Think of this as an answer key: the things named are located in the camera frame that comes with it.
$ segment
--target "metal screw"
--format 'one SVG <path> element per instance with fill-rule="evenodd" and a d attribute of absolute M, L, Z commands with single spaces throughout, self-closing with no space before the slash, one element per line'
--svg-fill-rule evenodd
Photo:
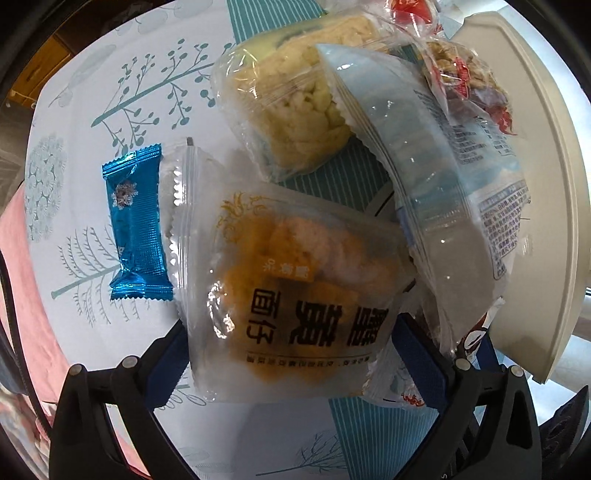
<path fill-rule="evenodd" d="M 464 370 L 464 372 L 467 372 L 472 368 L 472 364 L 465 358 L 458 358 L 456 360 L 456 367 L 458 367 L 460 370 Z"/>
<path fill-rule="evenodd" d="M 523 369 L 519 365 L 513 365 L 510 370 L 516 377 L 523 377 Z"/>
<path fill-rule="evenodd" d="M 80 364 L 72 365 L 68 370 L 68 373 L 73 377 L 78 375 L 80 372 L 82 372 L 82 365 Z"/>
<path fill-rule="evenodd" d="M 133 368 L 138 364 L 138 358 L 136 356 L 130 355 L 130 356 L 126 356 L 123 359 L 123 362 L 121 362 L 121 365 L 123 365 L 123 368 Z"/>

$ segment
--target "teal stripe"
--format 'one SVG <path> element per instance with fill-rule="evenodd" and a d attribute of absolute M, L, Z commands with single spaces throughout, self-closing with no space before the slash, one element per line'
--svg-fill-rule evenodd
<path fill-rule="evenodd" d="M 281 184 L 363 212 L 388 180 L 376 158 L 359 140 L 352 138 L 343 151 L 314 173 Z"/>
<path fill-rule="evenodd" d="M 329 404 L 351 480 L 394 478 L 437 418 L 430 408 L 384 408 L 361 398 Z"/>
<path fill-rule="evenodd" d="M 236 42 L 257 33 L 320 17 L 314 0 L 227 0 Z"/>

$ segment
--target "snack package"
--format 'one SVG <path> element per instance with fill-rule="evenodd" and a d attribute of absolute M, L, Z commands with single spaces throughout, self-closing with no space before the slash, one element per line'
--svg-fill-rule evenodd
<path fill-rule="evenodd" d="M 420 37 L 441 31 L 439 14 L 431 0 L 385 0 L 392 20 Z"/>
<path fill-rule="evenodd" d="M 506 91 L 495 80 L 490 67 L 474 52 L 442 38 L 427 39 L 439 70 L 452 115 L 465 121 L 486 112 L 504 134 L 513 134 L 511 106 Z"/>
<path fill-rule="evenodd" d="M 173 223 L 196 387 L 249 403 L 361 394 L 414 279 L 399 227 L 199 157 L 178 172 Z"/>
<path fill-rule="evenodd" d="M 363 386 L 363 399 L 386 408 L 412 410 L 425 402 L 391 341 L 378 355 L 369 380 Z"/>
<path fill-rule="evenodd" d="M 352 135 L 317 67 L 315 45 L 362 47 L 397 31 L 382 17 L 352 9 L 258 34 L 217 61 L 218 105 L 263 179 L 311 173 Z"/>
<path fill-rule="evenodd" d="M 152 145 L 103 166 L 113 237 L 121 270 L 111 300 L 172 300 L 167 274 L 174 209 L 174 171 L 187 154 L 184 142 Z"/>
<path fill-rule="evenodd" d="M 443 353 L 505 290 L 529 194 L 496 124 L 451 126 L 418 69 L 397 57 L 317 46 L 333 98 L 382 163 L 411 255 L 437 300 Z"/>

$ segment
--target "blue foil candy wrapper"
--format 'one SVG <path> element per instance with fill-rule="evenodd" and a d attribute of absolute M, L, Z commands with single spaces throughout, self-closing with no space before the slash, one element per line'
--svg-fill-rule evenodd
<path fill-rule="evenodd" d="M 111 300 L 172 300 L 160 234 L 158 179 L 162 146 L 129 153 L 103 166 L 121 270 Z"/>

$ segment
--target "pink fabric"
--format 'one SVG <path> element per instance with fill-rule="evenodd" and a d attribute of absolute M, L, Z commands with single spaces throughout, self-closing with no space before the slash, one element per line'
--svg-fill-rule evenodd
<path fill-rule="evenodd" d="M 0 249 L 10 275 L 22 350 L 33 386 L 39 400 L 57 403 L 69 366 L 51 329 L 37 290 L 28 248 L 23 185 L 0 217 Z M 10 338 L 2 295 L 0 295 L 0 320 Z M 135 449 L 119 434 L 117 438 L 129 464 L 138 468 L 140 472 L 146 473 Z"/>

